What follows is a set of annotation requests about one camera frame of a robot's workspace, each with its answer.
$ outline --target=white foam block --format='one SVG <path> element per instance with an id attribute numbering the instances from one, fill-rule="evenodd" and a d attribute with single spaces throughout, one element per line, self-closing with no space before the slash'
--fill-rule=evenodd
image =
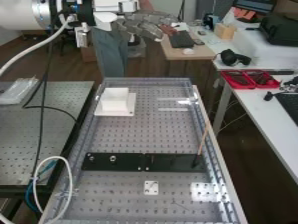
<path id="1" fill-rule="evenodd" d="M 103 109 L 103 103 L 102 101 L 98 104 L 96 111 L 95 111 L 95 116 L 112 116 L 112 117 L 132 117 L 135 116 L 135 110 L 136 110 L 136 100 L 138 100 L 138 94 L 136 93 L 130 93 L 128 94 L 128 110 L 115 110 L 115 111 L 108 111 Z"/>
<path id="2" fill-rule="evenodd" d="M 128 88 L 106 88 L 100 102 L 104 111 L 128 111 Z"/>

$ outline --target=wooden floor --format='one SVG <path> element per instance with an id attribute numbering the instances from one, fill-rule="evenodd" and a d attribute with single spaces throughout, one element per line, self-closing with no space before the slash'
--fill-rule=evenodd
<path id="1" fill-rule="evenodd" d="M 151 51 L 148 51 L 146 59 L 130 61 L 128 76 L 159 77 L 167 75 L 167 61 L 160 44 L 151 41 L 147 43 Z M 35 41 L 17 40 L 0 47 L 0 64 L 5 64 L 18 52 L 33 44 Z M 14 81 L 19 77 L 42 77 L 46 63 L 47 50 L 43 48 L 15 64 L 0 81 Z M 183 67 L 184 62 L 172 62 L 172 76 L 182 76 Z M 206 103 L 208 103 L 210 93 L 206 91 L 206 86 L 210 90 L 211 81 L 210 83 L 207 81 L 208 74 L 212 72 L 211 61 L 194 62 L 188 65 L 188 76 L 199 85 L 200 92 L 206 96 Z M 66 49 L 63 57 L 59 56 L 59 50 L 55 51 L 50 80 L 92 80 L 99 85 L 103 78 L 98 64 L 84 63 L 80 50 L 70 47 Z M 243 113 L 243 107 L 236 105 L 227 114 L 227 122 Z M 249 223 L 298 223 L 298 186 L 248 116 L 220 133 L 219 142 Z"/>

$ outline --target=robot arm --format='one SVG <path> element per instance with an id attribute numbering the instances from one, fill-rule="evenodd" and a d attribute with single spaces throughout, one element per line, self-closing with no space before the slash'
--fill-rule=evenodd
<path id="1" fill-rule="evenodd" d="M 139 0 L 18 0 L 0 1 L 0 26 L 14 30 L 46 30 L 58 12 L 59 27 L 67 17 L 76 17 L 78 46 L 87 47 L 90 27 L 111 31 L 112 22 L 124 32 L 146 36 L 156 41 L 163 39 L 160 25 L 172 25 L 178 18 L 163 12 L 142 11 Z"/>

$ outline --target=black device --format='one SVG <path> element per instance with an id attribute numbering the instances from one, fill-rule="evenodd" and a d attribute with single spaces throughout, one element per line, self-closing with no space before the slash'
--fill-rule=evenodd
<path id="1" fill-rule="evenodd" d="M 213 23 L 212 16 L 213 16 L 212 13 L 207 13 L 203 18 L 203 24 L 206 27 L 208 27 L 210 30 L 215 30 L 215 25 L 213 25 L 215 23 Z"/>
<path id="2" fill-rule="evenodd" d="M 264 18 L 260 30 L 271 44 L 298 46 L 298 17 L 272 14 Z"/>
<path id="3" fill-rule="evenodd" d="M 231 49 L 221 52 L 221 60 L 228 66 L 233 66 L 237 62 L 243 63 L 244 65 L 249 65 L 252 62 L 251 57 L 236 54 Z"/>
<path id="4" fill-rule="evenodd" d="M 235 0 L 233 5 L 237 8 L 256 11 L 261 14 L 268 14 L 273 11 L 277 0 Z"/>
<path id="5" fill-rule="evenodd" d="M 298 125 L 298 94 L 297 93 L 280 93 L 276 97 L 285 108 L 288 114 Z"/>
<path id="6" fill-rule="evenodd" d="M 192 48 L 195 41 L 187 30 L 175 33 L 171 36 L 171 45 L 174 48 Z"/>

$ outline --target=desk leg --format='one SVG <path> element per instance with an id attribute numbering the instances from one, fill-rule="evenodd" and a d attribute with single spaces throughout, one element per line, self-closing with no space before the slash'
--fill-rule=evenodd
<path id="1" fill-rule="evenodd" d="M 216 72 L 213 74 L 213 89 L 212 89 L 212 94 L 210 96 L 208 99 L 208 106 L 207 106 L 207 111 L 208 111 L 208 116 L 211 118 L 212 115 L 212 110 L 213 110 L 213 106 L 215 106 L 215 102 L 216 102 L 216 97 L 217 97 L 217 92 L 219 92 L 219 73 Z"/>
<path id="2" fill-rule="evenodd" d="M 171 77 L 171 61 L 167 61 L 166 76 Z"/>
<path id="3" fill-rule="evenodd" d="M 188 62 L 190 61 L 184 62 L 184 77 L 188 77 Z"/>
<path id="4" fill-rule="evenodd" d="M 221 124 L 223 124 L 223 120 L 225 117 L 227 108 L 228 108 L 229 101 L 231 101 L 231 96 L 232 96 L 232 89 L 231 89 L 229 84 L 225 82 L 225 87 L 224 87 L 224 91 L 221 94 L 221 101 L 220 101 L 220 105 L 219 105 L 219 109 L 217 109 L 217 115 L 216 115 L 216 119 L 213 122 L 213 130 L 215 130 L 216 136 L 219 135 L 220 130 L 221 130 Z"/>

